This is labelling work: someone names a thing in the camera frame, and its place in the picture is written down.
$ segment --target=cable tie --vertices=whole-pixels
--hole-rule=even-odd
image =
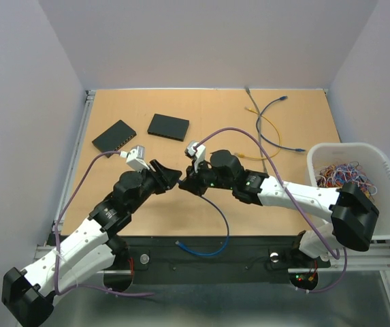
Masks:
[[[71,274],[75,277],[76,288],[78,288],[78,285],[79,285],[79,283],[78,283],[78,276],[77,276],[77,274],[75,273],[75,271],[72,269],[72,266],[71,266],[71,265],[67,262],[67,260],[61,255],[61,253],[58,252],[55,248],[54,248],[52,251],[55,253],[56,256],[58,256],[58,257],[60,258],[60,260],[61,260],[62,262],[65,263],[66,266],[69,267],[68,272],[71,273]]]

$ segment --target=metal floor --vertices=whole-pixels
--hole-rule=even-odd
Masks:
[[[323,284],[337,279],[323,273]],[[93,277],[95,283],[102,276]],[[45,327],[275,326],[390,327],[390,304],[376,271],[348,272],[334,289],[305,294],[291,285],[134,285],[152,298],[116,298],[78,289],[55,307]]]

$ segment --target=blue cable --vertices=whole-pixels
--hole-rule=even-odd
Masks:
[[[227,226],[227,237],[225,239],[225,242],[223,243],[222,247],[219,250],[217,250],[215,252],[212,252],[212,253],[200,253],[200,252],[196,252],[196,251],[190,250],[188,247],[186,247],[186,245],[184,243],[180,242],[179,240],[177,240],[175,242],[175,244],[177,244],[184,251],[189,252],[189,253],[191,253],[193,255],[197,255],[199,257],[212,257],[212,256],[215,256],[215,255],[218,255],[220,252],[225,250],[225,247],[227,247],[228,242],[229,242],[229,225],[228,225],[227,218],[225,217],[225,214],[223,213],[223,211],[217,205],[215,205],[212,201],[210,201],[209,199],[207,199],[207,198],[205,198],[203,196],[200,196],[200,198],[204,199],[209,204],[211,204],[222,215],[223,220],[225,221],[225,225]]]
[[[257,132],[259,133],[260,132],[260,129],[259,129],[259,124],[261,123],[260,122],[260,119],[261,119],[261,116],[263,116],[264,112],[267,110],[267,108],[269,108],[272,104],[274,104],[275,102],[277,101],[283,101],[287,98],[286,95],[283,95],[282,97],[279,97],[278,99],[275,99],[274,101],[270,102],[266,107],[264,107],[263,111],[260,112],[260,115],[258,116],[257,118],[257,121],[255,122],[255,128],[257,128]],[[271,145],[273,146],[276,146],[277,148],[281,148],[281,149],[285,149],[285,150],[290,150],[290,151],[296,151],[296,152],[305,152],[305,149],[300,149],[300,148],[289,148],[287,146],[282,146],[282,145],[279,145],[279,144],[276,144],[276,143],[273,143],[271,140],[268,140],[263,134],[260,134],[261,138],[263,140],[265,140],[267,143],[270,143]]]

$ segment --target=black box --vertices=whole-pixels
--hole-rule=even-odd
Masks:
[[[184,141],[188,128],[189,121],[186,119],[155,114],[149,125],[148,134]]]
[[[101,152],[117,151],[136,135],[134,129],[126,123],[117,121],[113,126],[95,138],[92,143]]]

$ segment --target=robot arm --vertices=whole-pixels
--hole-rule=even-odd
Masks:
[[[60,253],[53,250],[22,270],[12,268],[4,275],[3,304],[24,327],[40,326],[61,297],[54,290],[58,255],[61,259],[59,289],[64,294],[97,271],[111,266],[116,256],[125,255],[127,246],[117,233],[131,222],[131,215],[152,194],[165,193],[178,182],[180,171],[165,168],[156,160],[149,166],[143,156],[142,146],[121,153],[136,171],[120,176],[113,191],[61,243]]]
[[[287,188],[306,213],[327,222],[318,230],[332,248],[369,249],[379,211],[356,185],[349,183],[339,189],[321,189],[284,182],[282,187],[273,176],[245,170],[228,150],[214,152],[207,162],[205,146],[195,149],[196,145],[192,142],[186,150],[192,165],[186,169],[186,178],[179,188],[198,196],[209,187],[230,189],[235,198],[247,204],[296,209],[285,191]],[[314,231],[299,237],[299,250],[309,257],[317,258],[326,253],[325,245]]]

